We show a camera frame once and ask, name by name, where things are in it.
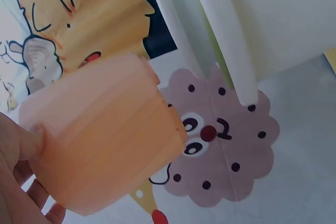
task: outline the pink tongue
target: pink tongue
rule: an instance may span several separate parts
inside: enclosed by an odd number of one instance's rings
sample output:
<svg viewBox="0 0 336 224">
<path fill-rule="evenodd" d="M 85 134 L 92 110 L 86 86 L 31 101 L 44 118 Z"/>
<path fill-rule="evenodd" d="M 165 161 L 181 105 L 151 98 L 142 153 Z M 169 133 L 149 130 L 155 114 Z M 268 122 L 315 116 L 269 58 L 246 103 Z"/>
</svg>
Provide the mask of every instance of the pink tongue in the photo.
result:
<svg viewBox="0 0 336 224">
<path fill-rule="evenodd" d="M 153 219 L 154 224 L 169 224 L 167 217 L 163 214 L 163 212 L 159 210 L 153 211 L 152 219 Z"/>
</svg>

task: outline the hand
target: hand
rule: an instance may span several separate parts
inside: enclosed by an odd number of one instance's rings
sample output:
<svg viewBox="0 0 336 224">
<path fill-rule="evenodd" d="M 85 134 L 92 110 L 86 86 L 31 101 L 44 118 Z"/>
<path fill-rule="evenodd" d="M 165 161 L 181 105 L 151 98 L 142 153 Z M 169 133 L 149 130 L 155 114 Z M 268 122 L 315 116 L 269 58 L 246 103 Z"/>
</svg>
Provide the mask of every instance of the hand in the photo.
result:
<svg viewBox="0 0 336 224">
<path fill-rule="evenodd" d="M 0 113 L 0 223 L 3 224 L 60 224 L 65 209 L 54 204 L 44 216 L 41 212 L 48 193 L 34 180 L 24 192 L 21 185 L 33 172 L 28 160 L 38 156 L 43 149 L 43 127 L 28 132 Z"/>
</svg>

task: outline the dark navy background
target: dark navy background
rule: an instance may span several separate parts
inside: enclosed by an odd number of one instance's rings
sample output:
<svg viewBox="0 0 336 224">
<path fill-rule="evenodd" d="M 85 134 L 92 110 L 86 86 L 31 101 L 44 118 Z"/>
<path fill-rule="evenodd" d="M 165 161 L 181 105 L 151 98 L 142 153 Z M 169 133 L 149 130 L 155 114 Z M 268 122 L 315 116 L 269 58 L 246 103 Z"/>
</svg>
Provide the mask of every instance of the dark navy background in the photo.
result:
<svg viewBox="0 0 336 224">
<path fill-rule="evenodd" d="M 155 13 L 147 15 L 150 18 L 148 37 L 143 39 L 144 47 L 151 59 L 176 49 L 167 25 L 163 20 L 156 0 L 147 0 L 154 8 Z"/>
</svg>

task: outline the red nose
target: red nose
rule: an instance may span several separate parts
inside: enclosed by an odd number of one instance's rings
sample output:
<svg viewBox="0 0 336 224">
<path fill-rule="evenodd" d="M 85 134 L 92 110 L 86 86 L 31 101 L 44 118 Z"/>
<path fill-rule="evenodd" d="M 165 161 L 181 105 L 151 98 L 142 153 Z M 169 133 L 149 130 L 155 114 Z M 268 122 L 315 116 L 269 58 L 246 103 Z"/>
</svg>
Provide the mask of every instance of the red nose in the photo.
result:
<svg viewBox="0 0 336 224">
<path fill-rule="evenodd" d="M 201 130 L 201 139 L 205 142 L 211 142 L 212 140 L 216 138 L 216 136 L 217 136 L 217 131 L 211 125 L 207 125 Z"/>
</svg>

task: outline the pink cookie illustration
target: pink cookie illustration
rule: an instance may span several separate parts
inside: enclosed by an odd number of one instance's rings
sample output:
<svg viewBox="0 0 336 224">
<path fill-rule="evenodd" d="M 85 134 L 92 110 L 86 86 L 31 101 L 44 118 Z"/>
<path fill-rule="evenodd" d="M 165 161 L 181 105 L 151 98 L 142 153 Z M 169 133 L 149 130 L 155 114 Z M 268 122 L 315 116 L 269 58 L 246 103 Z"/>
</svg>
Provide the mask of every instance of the pink cookie illustration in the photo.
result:
<svg viewBox="0 0 336 224">
<path fill-rule="evenodd" d="M 269 115 L 266 95 L 259 91 L 257 104 L 241 106 L 218 67 L 206 81 L 177 70 L 161 92 L 179 112 L 188 141 L 183 155 L 168 166 L 166 181 L 150 181 L 201 207 L 246 198 L 274 162 L 271 145 L 279 125 Z"/>
</svg>

